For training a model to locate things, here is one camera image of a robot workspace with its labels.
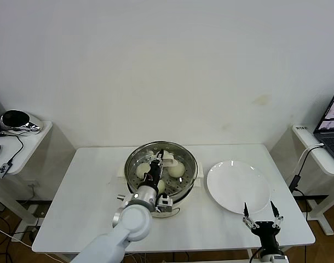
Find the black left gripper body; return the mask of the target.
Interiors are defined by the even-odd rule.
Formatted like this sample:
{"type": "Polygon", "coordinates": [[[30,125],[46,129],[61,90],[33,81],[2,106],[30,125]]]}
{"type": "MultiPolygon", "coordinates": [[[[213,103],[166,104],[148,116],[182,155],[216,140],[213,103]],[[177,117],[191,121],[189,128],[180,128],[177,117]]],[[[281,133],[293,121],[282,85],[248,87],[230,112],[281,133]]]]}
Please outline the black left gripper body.
{"type": "Polygon", "coordinates": [[[154,190],[158,189],[158,182],[162,176],[163,165],[160,161],[151,161],[150,170],[145,173],[145,177],[141,186],[149,186],[154,190]]]}

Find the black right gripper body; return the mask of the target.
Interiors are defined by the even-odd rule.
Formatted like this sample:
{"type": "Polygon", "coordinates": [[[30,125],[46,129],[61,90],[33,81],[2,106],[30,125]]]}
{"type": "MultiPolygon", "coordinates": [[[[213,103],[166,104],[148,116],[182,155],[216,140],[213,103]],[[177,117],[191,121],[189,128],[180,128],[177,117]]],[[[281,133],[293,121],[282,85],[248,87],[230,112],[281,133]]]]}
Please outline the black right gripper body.
{"type": "Polygon", "coordinates": [[[278,249],[279,245],[276,235],[279,233],[279,226],[272,221],[256,221],[255,226],[251,228],[251,232],[260,238],[261,247],[263,249],[278,249]]]}

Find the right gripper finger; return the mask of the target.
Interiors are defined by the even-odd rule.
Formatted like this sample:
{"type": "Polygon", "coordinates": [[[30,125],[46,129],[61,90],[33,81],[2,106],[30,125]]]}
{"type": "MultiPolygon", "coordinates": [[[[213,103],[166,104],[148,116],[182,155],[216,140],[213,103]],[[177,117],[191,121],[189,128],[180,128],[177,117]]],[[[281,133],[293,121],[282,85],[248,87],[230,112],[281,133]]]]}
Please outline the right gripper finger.
{"type": "Polygon", "coordinates": [[[246,202],[244,203],[244,213],[243,213],[243,223],[246,225],[246,227],[250,230],[257,229],[257,224],[255,221],[253,221],[252,218],[250,218],[249,211],[247,208],[246,202]]]}
{"type": "Polygon", "coordinates": [[[280,227],[282,221],[284,220],[284,217],[280,215],[279,210],[272,201],[270,202],[270,205],[274,215],[273,227],[280,227]]]}

